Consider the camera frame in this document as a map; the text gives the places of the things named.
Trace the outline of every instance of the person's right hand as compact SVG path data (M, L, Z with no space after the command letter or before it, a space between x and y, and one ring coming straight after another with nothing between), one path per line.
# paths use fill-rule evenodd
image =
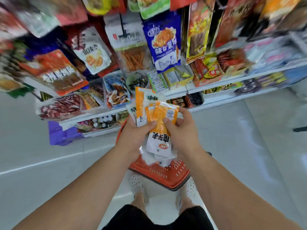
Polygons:
M171 141L178 151L179 158L193 154L195 151L202 150L198 140L198 131L191 113L183 107L179 108L183 114L183 120L177 119L175 126L168 118L163 119L164 125L171 134Z

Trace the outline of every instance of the oval logo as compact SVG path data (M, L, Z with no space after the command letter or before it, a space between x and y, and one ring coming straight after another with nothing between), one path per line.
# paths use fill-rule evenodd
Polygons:
M159 145L159 148L167 149L167 145L162 143L162 144Z
M159 27L153 27L148 31L147 34L148 34L149 37L153 37L153 36L157 35L159 33L159 31L160 31Z

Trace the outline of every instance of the shoe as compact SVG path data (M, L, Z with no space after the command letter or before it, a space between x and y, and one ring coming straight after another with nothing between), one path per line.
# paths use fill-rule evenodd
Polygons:
M183 197L188 197L192 201L192 198L195 196L196 190L197 189L196 189L194 180L193 180L192 177L190 177L186 181L186 183L177 191L176 208L177 208L178 211L180 211L181 206L182 206L181 199Z
M135 198L135 195L137 193L139 193L139 192L143 193L145 205L147 205L148 204L148 197L145 193L145 189L144 189L143 183L141 182L140 178L141 178L141 175L133 173L131 175L131 178L130 178L130 188L131 188L131 191L132 191L132 194L133 194L133 198Z

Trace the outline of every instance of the red plastic basket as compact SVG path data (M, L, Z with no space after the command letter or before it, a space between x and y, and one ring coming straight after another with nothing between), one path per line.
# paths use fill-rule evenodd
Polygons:
M117 135L116 142L118 141L126 123L127 121L122 125ZM130 165L129 170L136 172L171 191L178 190L190 177L190 171L182 160L178 160L177 162L172 161L168 167L163 168L158 164L148 166L142 159L141 155Z

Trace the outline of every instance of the hand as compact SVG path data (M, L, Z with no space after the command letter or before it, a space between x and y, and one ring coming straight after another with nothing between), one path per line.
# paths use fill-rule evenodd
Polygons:
M127 153L131 163L140 155L140 147L145 140L145 135L154 129L157 125L156 121L152 121L142 127L137 127L129 115L127 123L117 141L115 147Z
M183 120L177 119L175 126L168 118L163 119L164 125L171 134L171 141L178 151L178 157L183 159L196 151L202 150L198 140L198 131L191 113L186 108L179 108Z

